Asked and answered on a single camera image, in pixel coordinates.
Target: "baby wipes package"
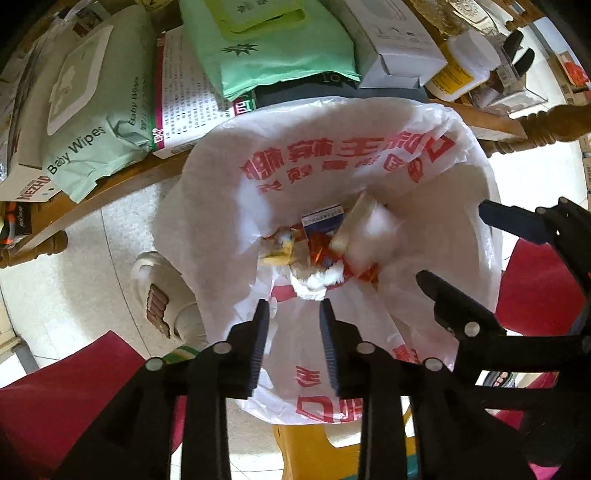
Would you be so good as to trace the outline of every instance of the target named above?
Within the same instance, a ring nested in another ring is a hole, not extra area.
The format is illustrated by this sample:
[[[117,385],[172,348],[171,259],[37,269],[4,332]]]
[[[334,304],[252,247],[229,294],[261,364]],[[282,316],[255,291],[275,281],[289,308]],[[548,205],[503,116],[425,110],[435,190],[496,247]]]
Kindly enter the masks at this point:
[[[273,28],[261,27],[259,31],[252,22],[254,18],[265,25],[270,21],[262,14],[267,2],[243,2],[245,21],[247,15],[250,19],[245,24],[247,30],[251,34],[258,32],[246,40],[224,35],[207,7],[210,3],[179,0],[178,4],[199,62],[215,90],[227,100],[234,100],[258,85],[322,72],[337,72],[359,80],[351,39],[318,0],[298,0],[301,21],[282,24],[274,19]],[[236,10],[236,15],[243,14]]]
[[[148,14],[134,5],[66,56],[51,91],[42,155],[46,175],[74,202],[152,148],[154,52]]]

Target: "yellow stool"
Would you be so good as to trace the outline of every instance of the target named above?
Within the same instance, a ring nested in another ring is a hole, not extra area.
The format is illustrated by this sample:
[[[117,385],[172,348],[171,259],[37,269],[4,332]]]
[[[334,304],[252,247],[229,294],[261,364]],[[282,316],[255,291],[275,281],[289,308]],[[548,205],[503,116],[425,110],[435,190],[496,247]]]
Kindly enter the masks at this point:
[[[406,425],[410,408],[403,417]],[[341,480],[356,476],[360,445],[334,447],[324,425],[273,425],[275,440],[283,456],[282,480]],[[415,455],[414,437],[405,437],[407,457]]]

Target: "small box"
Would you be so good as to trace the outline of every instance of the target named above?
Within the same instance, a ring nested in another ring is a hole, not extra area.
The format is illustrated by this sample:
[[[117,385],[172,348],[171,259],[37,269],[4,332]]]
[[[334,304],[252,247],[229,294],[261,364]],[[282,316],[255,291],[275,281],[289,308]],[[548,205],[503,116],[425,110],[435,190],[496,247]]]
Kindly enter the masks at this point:
[[[13,248],[32,232],[31,205],[8,202],[4,209],[4,224],[0,230],[0,250]]]
[[[583,135],[579,138],[579,146],[581,147],[581,152],[591,153],[591,138],[589,138],[589,135]]]
[[[591,157],[583,157],[583,170],[585,172],[587,191],[591,192]]]
[[[342,205],[333,205],[317,212],[309,213],[301,218],[301,224],[304,227],[306,235],[311,233],[325,233],[332,236],[340,224],[343,223],[345,210]]]
[[[550,56],[548,59],[548,65],[550,66],[556,81],[558,81],[558,85],[560,86],[560,90],[562,91],[564,98],[572,98],[574,96],[572,85],[570,84],[567,76],[564,74],[564,70],[558,57],[556,55]]]
[[[447,60],[402,0],[322,0],[355,43],[360,88],[417,88]]]
[[[190,150],[228,118],[255,109],[251,93],[229,102],[218,97],[183,35],[183,26],[160,35],[156,46],[154,155]]]

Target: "screw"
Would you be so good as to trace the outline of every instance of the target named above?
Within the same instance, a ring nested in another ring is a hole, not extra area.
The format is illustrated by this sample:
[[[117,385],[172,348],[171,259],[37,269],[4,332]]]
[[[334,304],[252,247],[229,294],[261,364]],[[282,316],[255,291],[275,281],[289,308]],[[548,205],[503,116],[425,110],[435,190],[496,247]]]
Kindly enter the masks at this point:
[[[148,361],[145,363],[146,369],[150,370],[151,372],[157,372],[163,366],[164,366],[164,360],[162,360],[160,357],[157,357],[157,356],[149,358]]]
[[[464,333],[468,335],[468,337],[475,337],[480,333],[480,325],[478,322],[468,322],[464,327]]]
[[[218,355],[226,355],[226,353],[230,353],[232,351],[232,345],[230,345],[228,342],[219,342],[213,346],[213,351]]]
[[[361,342],[357,345],[357,351],[362,355],[369,355],[375,352],[375,345],[369,342]]]
[[[427,358],[423,365],[431,372],[439,372],[443,368],[443,363],[438,358]]]
[[[591,337],[589,335],[583,337],[583,352],[589,353],[591,352]]]

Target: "white bottle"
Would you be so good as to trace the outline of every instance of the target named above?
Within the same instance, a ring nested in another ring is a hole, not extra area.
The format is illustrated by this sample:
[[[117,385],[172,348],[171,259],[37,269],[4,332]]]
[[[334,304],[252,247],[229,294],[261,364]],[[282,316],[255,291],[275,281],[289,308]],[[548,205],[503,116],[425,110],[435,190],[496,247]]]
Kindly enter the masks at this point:
[[[441,52],[447,59],[447,66],[425,88],[446,102],[457,100],[487,81],[491,70],[501,65],[495,48],[475,30],[449,38],[441,45]]]

